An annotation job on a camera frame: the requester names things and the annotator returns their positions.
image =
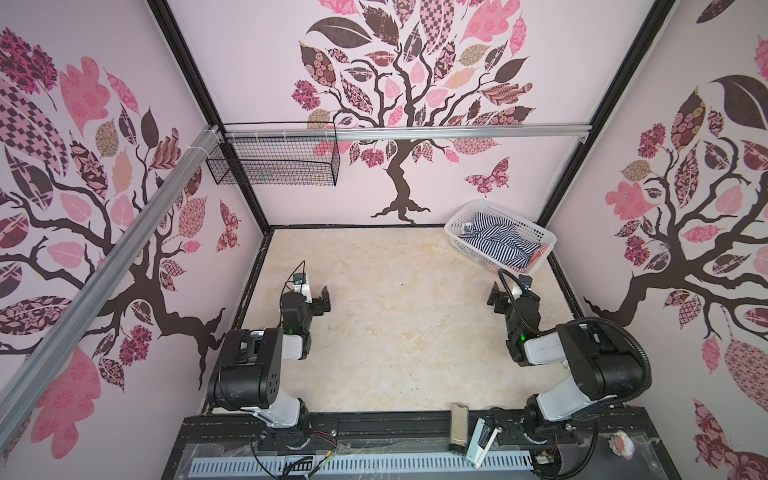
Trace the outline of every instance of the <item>black wire basket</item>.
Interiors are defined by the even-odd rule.
[[[280,128],[305,124],[306,131]],[[207,158],[217,184],[333,185],[339,177],[336,125],[324,121],[258,122],[253,134],[224,138]]]

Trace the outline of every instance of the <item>marble floor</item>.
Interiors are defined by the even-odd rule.
[[[504,317],[485,305],[497,277],[442,228],[275,231],[243,328],[277,325],[283,282],[302,260],[333,311],[314,318],[310,354],[283,364],[280,388],[310,411],[522,408],[568,375],[511,360]],[[549,264],[533,277],[541,328],[572,319]]]

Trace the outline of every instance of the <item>plastic laundry basket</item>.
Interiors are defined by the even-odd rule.
[[[521,237],[541,244],[541,248],[531,255],[531,261],[528,262],[528,265],[524,269],[504,265],[477,248],[474,248],[459,237],[459,235],[462,234],[462,225],[464,225],[464,223],[475,221],[475,214],[477,213],[510,220],[515,224],[515,227],[517,227],[517,231]],[[483,199],[473,200],[459,210],[458,213],[451,217],[451,220],[448,220],[448,223],[445,224],[445,232],[448,234],[452,247],[473,259],[475,262],[480,263],[493,273],[496,273],[499,268],[505,268],[517,273],[531,274],[535,272],[542,263],[547,261],[547,255],[552,251],[554,243],[558,241],[557,237],[555,237],[554,233],[551,231],[540,227],[525,218],[515,215],[504,207],[500,207],[497,204],[493,204]]]

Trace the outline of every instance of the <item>butterfly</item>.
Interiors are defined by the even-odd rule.
[[[507,182],[509,181],[509,175],[504,173],[507,171],[507,169],[509,169],[509,157],[506,157],[504,160],[498,162],[498,164],[493,167],[491,174],[487,177],[485,175],[470,175],[464,180],[468,181],[470,185],[477,187],[478,192],[487,197],[488,193],[493,190],[494,185],[496,187],[509,187],[509,185],[507,185]]]
[[[237,215],[230,213],[230,208],[219,200],[219,207],[221,209],[221,218],[224,220],[224,226],[226,230],[219,237],[219,241],[216,244],[216,251],[220,252],[225,248],[234,248],[237,243],[237,233],[235,230],[240,226],[240,220],[237,219]]]

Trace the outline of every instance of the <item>vent grille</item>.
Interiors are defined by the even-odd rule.
[[[264,467],[275,475],[282,475],[283,466],[301,456],[259,457]],[[289,476],[300,475],[321,462],[324,455],[315,455],[313,464],[291,471]],[[484,471],[532,470],[531,455],[527,451],[489,452],[481,467]],[[474,467],[464,457],[450,453],[375,453],[337,455],[316,475],[350,473],[447,473],[471,472]],[[189,478],[224,478],[266,476],[253,458],[195,458]]]

